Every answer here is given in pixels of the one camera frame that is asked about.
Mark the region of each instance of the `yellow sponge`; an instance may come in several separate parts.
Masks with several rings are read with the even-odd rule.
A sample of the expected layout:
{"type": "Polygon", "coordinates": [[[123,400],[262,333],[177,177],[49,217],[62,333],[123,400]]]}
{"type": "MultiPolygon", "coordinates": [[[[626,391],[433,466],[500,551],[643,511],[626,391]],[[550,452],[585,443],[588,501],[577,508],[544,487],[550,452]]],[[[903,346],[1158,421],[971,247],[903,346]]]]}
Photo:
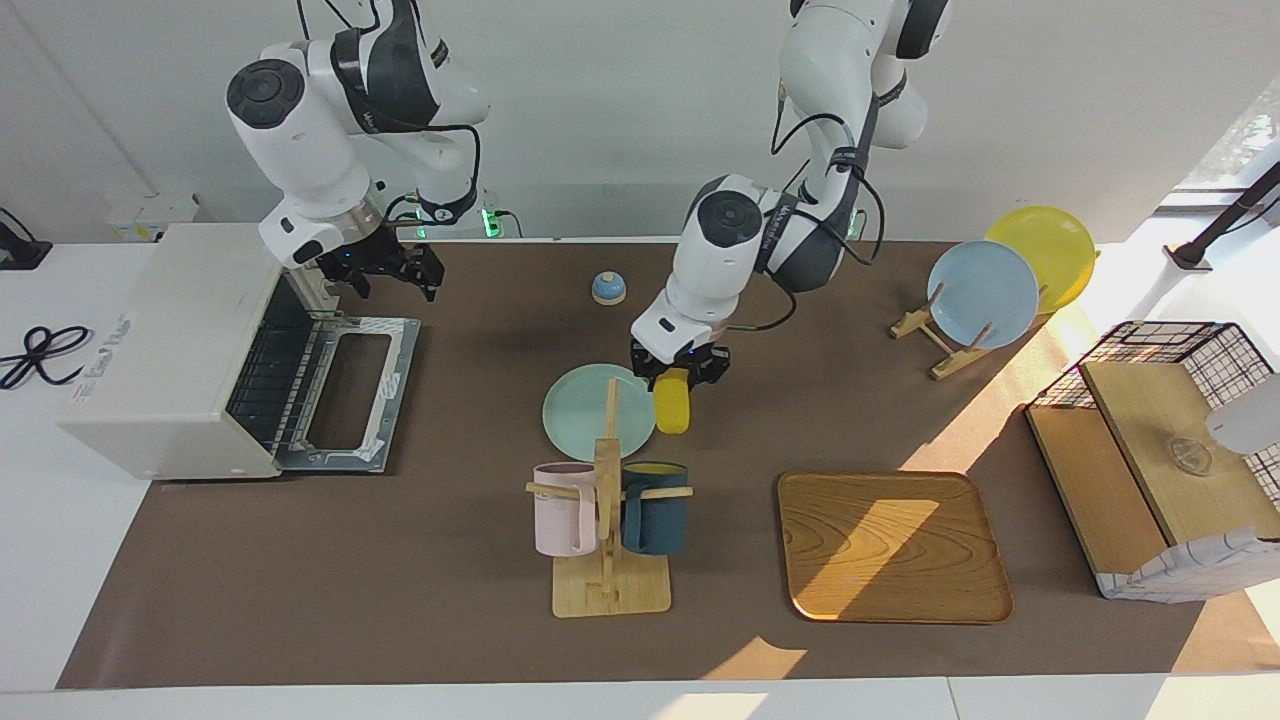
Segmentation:
{"type": "Polygon", "coordinates": [[[668,368],[653,384],[653,409],[658,429],[668,436],[689,429],[689,370],[668,368]]]}

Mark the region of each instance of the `wooden board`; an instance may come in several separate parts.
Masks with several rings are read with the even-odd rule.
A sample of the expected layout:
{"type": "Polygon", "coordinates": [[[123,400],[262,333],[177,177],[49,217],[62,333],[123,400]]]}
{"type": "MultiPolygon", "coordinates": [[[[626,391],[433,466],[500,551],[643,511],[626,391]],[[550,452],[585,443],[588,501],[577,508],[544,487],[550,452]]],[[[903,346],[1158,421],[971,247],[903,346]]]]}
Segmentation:
{"type": "Polygon", "coordinates": [[[1172,433],[1203,423],[1210,413],[1185,368],[1087,363],[1082,372],[1170,544],[1238,528],[1280,537],[1280,512],[1243,459],[1215,454],[1210,477],[1198,478],[1170,457],[1165,443],[1172,433]]]}
{"type": "Polygon", "coordinates": [[[1133,573],[1169,547],[1102,413],[1028,407],[1027,420],[1094,573],[1133,573]]]}
{"type": "Polygon", "coordinates": [[[954,473],[788,473],[787,584],[810,620],[992,624],[1012,596],[978,489],[954,473]]]}
{"type": "Polygon", "coordinates": [[[613,553],[613,591],[603,582],[603,546],[590,555],[552,564],[552,612],[557,618],[632,615],[671,610],[671,573],[664,555],[613,553]]]}

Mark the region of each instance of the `mint green plate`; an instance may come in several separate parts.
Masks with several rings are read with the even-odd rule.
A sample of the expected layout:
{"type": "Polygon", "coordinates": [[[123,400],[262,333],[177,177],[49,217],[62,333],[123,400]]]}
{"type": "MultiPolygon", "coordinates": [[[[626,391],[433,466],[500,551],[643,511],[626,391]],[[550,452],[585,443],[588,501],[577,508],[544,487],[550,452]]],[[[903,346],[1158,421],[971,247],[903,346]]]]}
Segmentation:
{"type": "Polygon", "coordinates": [[[595,459],[595,438],[604,437],[604,400],[609,378],[618,378],[618,445],[626,457],[649,441],[654,411],[649,384],[621,365],[582,365],[561,375],[543,401],[547,437],[573,460],[595,459]]]}

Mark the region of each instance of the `mug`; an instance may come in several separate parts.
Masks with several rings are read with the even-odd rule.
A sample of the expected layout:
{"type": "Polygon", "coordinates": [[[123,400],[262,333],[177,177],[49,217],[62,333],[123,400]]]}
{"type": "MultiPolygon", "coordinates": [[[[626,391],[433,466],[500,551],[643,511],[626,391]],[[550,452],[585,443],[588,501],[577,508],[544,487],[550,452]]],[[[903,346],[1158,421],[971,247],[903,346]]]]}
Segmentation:
{"type": "Polygon", "coordinates": [[[627,501],[622,514],[622,547],[640,555],[675,555],[685,548],[686,497],[640,500],[652,488],[689,484],[689,468],[675,462],[628,462],[622,466],[627,501]]]}
{"type": "Polygon", "coordinates": [[[577,500],[534,493],[534,547],[552,557],[590,555],[599,547],[595,525],[595,468],[590,462],[548,462],[534,482],[573,488],[577,500]]]}

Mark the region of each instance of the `mug handle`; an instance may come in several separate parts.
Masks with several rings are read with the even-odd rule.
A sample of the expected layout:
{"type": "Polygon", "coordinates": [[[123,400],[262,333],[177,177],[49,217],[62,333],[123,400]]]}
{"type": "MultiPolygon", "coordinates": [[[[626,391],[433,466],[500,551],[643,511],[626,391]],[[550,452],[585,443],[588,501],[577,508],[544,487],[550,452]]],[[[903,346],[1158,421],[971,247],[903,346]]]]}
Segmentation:
{"type": "Polygon", "coordinates": [[[641,487],[640,483],[635,483],[627,488],[627,502],[625,509],[627,516],[622,528],[622,544],[640,551],[644,550],[644,546],[640,544],[640,510],[643,510],[640,507],[643,503],[640,493],[644,491],[645,488],[641,487]]]}
{"type": "Polygon", "coordinates": [[[577,538],[570,544],[573,552],[582,552],[582,538],[595,537],[595,488],[577,487],[577,538]]]}

